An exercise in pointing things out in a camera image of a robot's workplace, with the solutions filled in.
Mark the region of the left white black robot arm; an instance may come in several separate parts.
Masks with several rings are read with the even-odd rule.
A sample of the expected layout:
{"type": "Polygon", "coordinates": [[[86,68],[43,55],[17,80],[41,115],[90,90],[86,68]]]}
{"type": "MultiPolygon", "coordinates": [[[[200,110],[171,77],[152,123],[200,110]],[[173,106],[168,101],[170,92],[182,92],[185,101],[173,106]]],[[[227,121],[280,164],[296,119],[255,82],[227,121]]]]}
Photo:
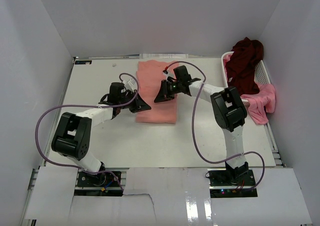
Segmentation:
{"type": "Polygon", "coordinates": [[[97,108],[79,113],[65,112],[56,128],[51,149],[73,161],[80,169],[88,171],[88,179],[99,186],[105,182],[103,162],[90,152],[92,128],[115,118],[123,109],[131,113],[151,110],[136,90],[104,95],[97,108]]]}

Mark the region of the salmon pink t shirt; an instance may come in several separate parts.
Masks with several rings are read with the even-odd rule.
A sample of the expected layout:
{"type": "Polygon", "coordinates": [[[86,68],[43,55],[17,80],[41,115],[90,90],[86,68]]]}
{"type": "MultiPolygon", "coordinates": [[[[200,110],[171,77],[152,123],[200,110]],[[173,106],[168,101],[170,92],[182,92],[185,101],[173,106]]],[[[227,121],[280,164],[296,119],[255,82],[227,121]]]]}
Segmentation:
{"type": "Polygon", "coordinates": [[[151,110],[137,113],[136,122],[155,124],[176,123],[177,98],[167,102],[154,103],[161,87],[161,81],[166,78],[163,70],[167,65],[167,62],[156,60],[140,61],[138,63],[136,76],[139,81],[139,94],[151,107],[151,110]]]}

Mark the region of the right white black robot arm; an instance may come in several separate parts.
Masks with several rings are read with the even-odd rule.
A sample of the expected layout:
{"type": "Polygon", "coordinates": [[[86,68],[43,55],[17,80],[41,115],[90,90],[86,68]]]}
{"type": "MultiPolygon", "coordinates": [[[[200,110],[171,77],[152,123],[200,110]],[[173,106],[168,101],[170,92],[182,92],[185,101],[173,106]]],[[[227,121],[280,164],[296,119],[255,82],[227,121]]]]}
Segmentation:
{"type": "Polygon", "coordinates": [[[191,135],[195,150],[200,158],[210,164],[225,163],[225,170],[210,173],[209,176],[221,182],[228,182],[233,186],[238,185],[249,171],[243,147],[243,128],[247,112],[238,90],[235,87],[216,87],[202,82],[199,78],[173,80],[169,77],[161,81],[154,103],[174,100],[178,93],[195,97],[191,117],[191,135]],[[195,111],[199,99],[211,103],[215,121],[223,131],[226,147],[226,159],[224,160],[210,161],[206,159],[197,146],[195,111]]]}

